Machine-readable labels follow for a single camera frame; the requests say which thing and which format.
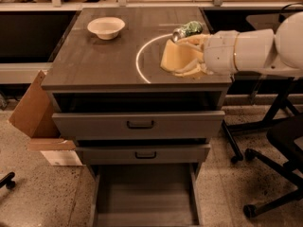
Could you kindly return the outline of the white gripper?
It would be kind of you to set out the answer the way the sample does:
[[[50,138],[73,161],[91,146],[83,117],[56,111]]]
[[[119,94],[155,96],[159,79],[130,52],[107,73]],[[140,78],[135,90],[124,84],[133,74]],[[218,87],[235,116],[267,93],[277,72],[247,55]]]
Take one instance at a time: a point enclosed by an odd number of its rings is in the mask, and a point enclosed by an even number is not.
[[[234,63],[235,42],[239,35],[236,30],[219,31],[213,35],[198,34],[180,39],[176,44],[188,46],[197,51],[204,50],[205,63],[197,59],[182,69],[172,72],[176,77],[199,79],[217,74],[234,74],[237,72]]]

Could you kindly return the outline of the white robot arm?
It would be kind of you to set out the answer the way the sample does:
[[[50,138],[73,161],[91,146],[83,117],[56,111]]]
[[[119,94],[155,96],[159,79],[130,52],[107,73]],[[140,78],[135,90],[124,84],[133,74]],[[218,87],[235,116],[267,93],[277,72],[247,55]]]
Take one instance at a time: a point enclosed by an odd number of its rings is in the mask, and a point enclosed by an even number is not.
[[[249,32],[219,31],[182,39],[177,43],[203,53],[174,75],[186,77],[199,72],[234,75],[300,77],[303,72],[303,12],[286,18],[276,30]]]

